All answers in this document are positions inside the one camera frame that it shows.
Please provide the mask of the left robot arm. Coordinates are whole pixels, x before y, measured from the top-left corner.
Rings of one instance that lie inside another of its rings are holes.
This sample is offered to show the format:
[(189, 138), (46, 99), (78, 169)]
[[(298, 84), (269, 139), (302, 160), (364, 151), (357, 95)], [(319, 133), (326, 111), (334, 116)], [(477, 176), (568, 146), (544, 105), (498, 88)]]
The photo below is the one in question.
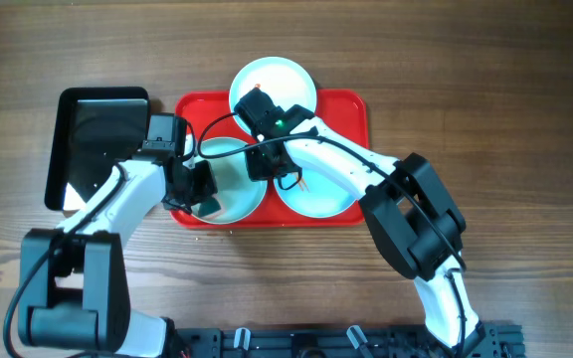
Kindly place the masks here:
[(13, 321), (23, 344), (75, 356), (183, 355), (185, 344), (171, 319), (132, 310), (122, 248), (157, 204), (189, 214), (216, 187), (207, 166), (185, 164), (195, 153), (185, 144), (195, 137), (190, 122), (156, 114), (147, 129), (127, 160), (113, 160), (83, 209), (55, 229), (33, 229), (24, 237), (20, 285), (3, 326), (10, 356), (17, 354)]

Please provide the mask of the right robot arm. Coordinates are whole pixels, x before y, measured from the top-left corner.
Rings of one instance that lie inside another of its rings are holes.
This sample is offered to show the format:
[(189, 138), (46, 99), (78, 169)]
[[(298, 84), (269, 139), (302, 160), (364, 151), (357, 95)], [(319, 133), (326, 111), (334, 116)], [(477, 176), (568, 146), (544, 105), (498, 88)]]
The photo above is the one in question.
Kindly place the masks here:
[(430, 162), (417, 153), (403, 160), (375, 153), (298, 104), (282, 109), (258, 88), (242, 96), (234, 112), (270, 162), (311, 169), (358, 202), (382, 258), (413, 281), (428, 332), (456, 356), (470, 354), (480, 320), (463, 278), (467, 225)]

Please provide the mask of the green and orange sponge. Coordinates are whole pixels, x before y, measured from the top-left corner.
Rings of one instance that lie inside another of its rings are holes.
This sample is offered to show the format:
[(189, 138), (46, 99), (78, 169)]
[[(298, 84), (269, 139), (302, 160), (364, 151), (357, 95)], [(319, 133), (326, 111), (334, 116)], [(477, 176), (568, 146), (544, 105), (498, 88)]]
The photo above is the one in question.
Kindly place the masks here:
[(209, 197), (202, 203), (199, 203), (196, 209), (196, 216), (204, 218), (208, 216), (218, 215), (223, 207), (216, 196)]

